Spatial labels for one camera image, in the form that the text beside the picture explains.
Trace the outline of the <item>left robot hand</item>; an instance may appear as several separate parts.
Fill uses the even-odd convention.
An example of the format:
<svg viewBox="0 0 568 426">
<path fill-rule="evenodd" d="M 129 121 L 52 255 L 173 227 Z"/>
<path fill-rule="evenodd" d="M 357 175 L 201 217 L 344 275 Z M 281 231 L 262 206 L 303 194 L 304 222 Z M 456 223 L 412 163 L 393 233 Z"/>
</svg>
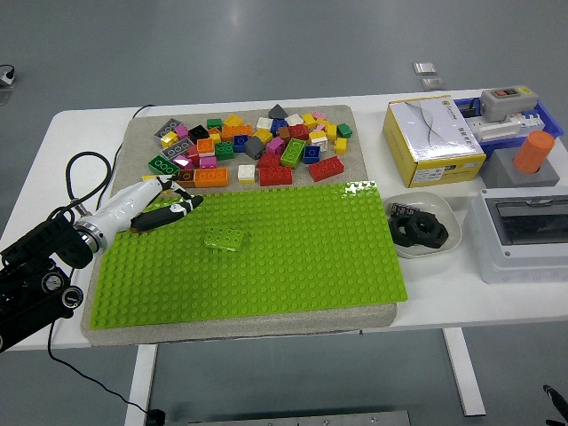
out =
<svg viewBox="0 0 568 426">
<path fill-rule="evenodd" d="M 163 191 L 171 190 L 182 201 L 144 213 Z M 204 201 L 201 195 L 191 195 L 171 175 L 159 175 L 119 191 L 94 215 L 75 224 L 77 231 L 86 232 L 95 240 L 95 250 L 109 249 L 116 234 L 134 230 L 137 233 L 169 225 L 187 216 Z"/>
</svg>

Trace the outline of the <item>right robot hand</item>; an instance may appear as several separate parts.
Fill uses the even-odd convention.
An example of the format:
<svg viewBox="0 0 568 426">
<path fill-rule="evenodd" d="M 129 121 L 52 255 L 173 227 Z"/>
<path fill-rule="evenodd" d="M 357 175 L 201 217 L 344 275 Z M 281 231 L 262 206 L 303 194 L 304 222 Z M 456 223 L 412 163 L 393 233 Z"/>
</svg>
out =
<svg viewBox="0 0 568 426">
<path fill-rule="evenodd" d="M 566 399 L 554 388 L 551 386 L 544 384 L 542 389 L 546 393 L 546 395 L 552 401 L 553 406 L 558 411 L 558 413 L 564 418 L 564 422 L 555 421 L 552 419 L 547 419 L 545 423 L 550 426 L 554 425 L 566 425 L 568 421 L 568 405 Z"/>
</svg>

